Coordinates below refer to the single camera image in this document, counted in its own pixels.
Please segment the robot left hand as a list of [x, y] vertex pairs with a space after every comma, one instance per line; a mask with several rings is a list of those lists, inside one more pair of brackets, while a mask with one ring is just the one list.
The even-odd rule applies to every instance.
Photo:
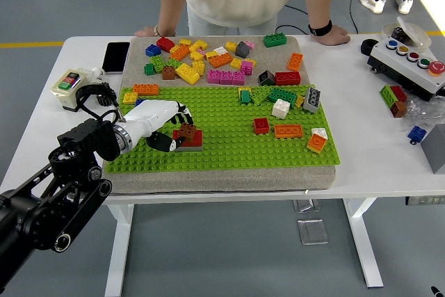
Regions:
[[173, 139], [158, 132], [165, 123], [171, 121], [193, 124], [191, 112], [186, 105], [176, 101], [157, 99], [143, 100], [125, 115], [123, 122], [116, 122], [114, 131], [121, 153], [127, 153], [135, 148], [141, 138], [147, 139], [147, 144], [162, 152], [175, 151], [185, 141], [184, 137]]

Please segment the person's right hand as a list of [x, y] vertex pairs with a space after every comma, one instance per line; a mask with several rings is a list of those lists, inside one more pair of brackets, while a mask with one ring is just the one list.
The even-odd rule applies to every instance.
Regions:
[[143, 29], [140, 29], [134, 33], [136, 37], [158, 37], [159, 33], [155, 26], [146, 26]]

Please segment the person's left hand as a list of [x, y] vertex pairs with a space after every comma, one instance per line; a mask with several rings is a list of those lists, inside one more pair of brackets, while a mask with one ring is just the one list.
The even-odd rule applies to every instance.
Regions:
[[343, 45], [350, 42], [350, 36], [348, 35], [347, 30], [337, 25], [334, 25], [328, 34], [323, 36], [312, 36], [311, 38], [317, 43], [325, 46]]

